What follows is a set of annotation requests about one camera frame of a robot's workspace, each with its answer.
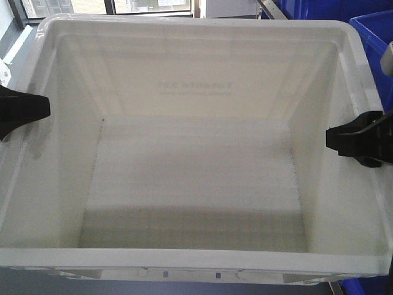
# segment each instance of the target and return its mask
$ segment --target black clamp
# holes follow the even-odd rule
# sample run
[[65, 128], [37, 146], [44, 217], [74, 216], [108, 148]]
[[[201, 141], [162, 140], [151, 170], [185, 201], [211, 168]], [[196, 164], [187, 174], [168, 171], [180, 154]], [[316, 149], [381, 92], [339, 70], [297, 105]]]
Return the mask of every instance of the black clamp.
[[393, 164], [393, 109], [385, 115], [365, 112], [348, 124], [326, 130], [326, 146], [366, 167]]
[[12, 130], [50, 115], [49, 99], [0, 85], [0, 140]]

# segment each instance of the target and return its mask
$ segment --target window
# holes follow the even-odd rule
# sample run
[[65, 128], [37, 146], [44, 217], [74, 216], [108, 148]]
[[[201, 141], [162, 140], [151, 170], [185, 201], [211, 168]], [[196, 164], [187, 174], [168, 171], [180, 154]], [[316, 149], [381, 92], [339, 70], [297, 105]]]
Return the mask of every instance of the window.
[[9, 0], [19, 26], [37, 23], [58, 13], [151, 14], [184, 12], [191, 14], [193, 0]]
[[115, 0], [118, 14], [190, 10], [190, 0]]

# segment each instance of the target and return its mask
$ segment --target white plastic bin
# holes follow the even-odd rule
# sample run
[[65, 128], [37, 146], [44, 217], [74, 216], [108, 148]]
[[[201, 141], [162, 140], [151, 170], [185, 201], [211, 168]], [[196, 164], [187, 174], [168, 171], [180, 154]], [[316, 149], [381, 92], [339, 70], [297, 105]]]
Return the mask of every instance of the white plastic bin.
[[317, 283], [387, 273], [392, 173], [325, 147], [381, 105], [331, 21], [58, 15], [1, 143], [0, 266], [72, 278]]

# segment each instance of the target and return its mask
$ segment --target blue crate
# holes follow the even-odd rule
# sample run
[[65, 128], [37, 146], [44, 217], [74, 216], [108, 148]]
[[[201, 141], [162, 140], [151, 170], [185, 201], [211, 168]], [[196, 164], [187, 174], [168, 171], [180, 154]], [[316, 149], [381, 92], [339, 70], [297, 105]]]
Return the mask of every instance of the blue crate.
[[349, 22], [362, 38], [376, 88], [385, 111], [393, 107], [393, 77], [382, 72], [380, 60], [393, 41], [393, 10], [352, 18]]
[[287, 18], [295, 20], [341, 20], [393, 9], [393, 0], [278, 0]]
[[386, 276], [353, 278], [342, 281], [341, 286], [345, 289], [347, 295], [383, 295], [386, 282]]

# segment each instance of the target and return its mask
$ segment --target window frame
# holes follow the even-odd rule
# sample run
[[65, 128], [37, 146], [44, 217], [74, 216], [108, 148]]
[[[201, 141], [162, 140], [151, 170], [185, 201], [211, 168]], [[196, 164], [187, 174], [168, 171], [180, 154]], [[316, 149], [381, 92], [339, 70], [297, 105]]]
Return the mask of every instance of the window frame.
[[[106, 15], [159, 15], [174, 17], [192, 17], [195, 1], [190, 0], [190, 9], [187, 10], [170, 10], [170, 11], [151, 11], [151, 12], [130, 12], [117, 13], [114, 0], [102, 0], [105, 4]], [[15, 21], [19, 29], [24, 29], [26, 25], [38, 25], [44, 17], [29, 18], [22, 0], [8, 0], [11, 11], [15, 17]]]

